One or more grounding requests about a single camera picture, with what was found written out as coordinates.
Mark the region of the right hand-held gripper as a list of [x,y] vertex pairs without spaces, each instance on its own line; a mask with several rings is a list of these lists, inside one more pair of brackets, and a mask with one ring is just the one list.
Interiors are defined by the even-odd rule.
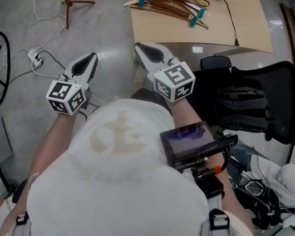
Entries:
[[172,58],[168,48],[152,42],[137,42],[134,49],[148,70],[147,77],[154,91],[172,103],[192,93],[194,74],[186,62]]

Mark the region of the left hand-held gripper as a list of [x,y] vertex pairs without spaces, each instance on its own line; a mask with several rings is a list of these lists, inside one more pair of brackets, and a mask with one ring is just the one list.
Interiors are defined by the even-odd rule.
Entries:
[[51,82],[46,100],[54,111],[74,115],[80,109],[87,109],[92,93],[89,85],[98,62],[97,53],[83,55],[71,62],[66,71]]

